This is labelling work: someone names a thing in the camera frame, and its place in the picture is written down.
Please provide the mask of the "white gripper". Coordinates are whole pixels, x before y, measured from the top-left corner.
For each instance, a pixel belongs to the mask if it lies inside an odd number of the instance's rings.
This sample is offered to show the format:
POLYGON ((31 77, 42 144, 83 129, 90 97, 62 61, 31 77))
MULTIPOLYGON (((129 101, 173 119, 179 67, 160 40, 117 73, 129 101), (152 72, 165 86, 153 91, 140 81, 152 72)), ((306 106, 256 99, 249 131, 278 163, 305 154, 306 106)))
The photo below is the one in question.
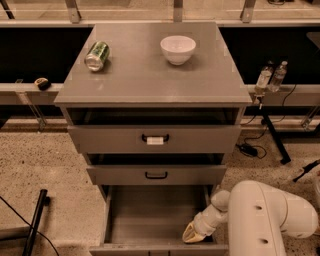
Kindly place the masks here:
POLYGON ((182 240, 186 243, 197 243, 203 241, 205 237, 211 236, 216 228, 226 223, 228 213, 220 211, 213 205, 209 205, 205 210, 199 212, 190 222, 182 235, 182 240))

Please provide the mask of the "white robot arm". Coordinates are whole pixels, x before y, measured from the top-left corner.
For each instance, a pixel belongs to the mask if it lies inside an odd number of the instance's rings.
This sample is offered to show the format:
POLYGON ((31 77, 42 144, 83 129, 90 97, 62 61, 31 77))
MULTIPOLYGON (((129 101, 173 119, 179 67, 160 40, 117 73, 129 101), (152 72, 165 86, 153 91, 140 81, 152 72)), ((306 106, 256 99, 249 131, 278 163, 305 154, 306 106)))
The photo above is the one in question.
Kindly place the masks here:
POLYGON ((246 180, 218 189, 209 205, 187 225, 182 240, 196 243, 228 225, 229 256, 286 256, 285 235, 303 239, 318 228, 318 213, 304 198, 246 180))

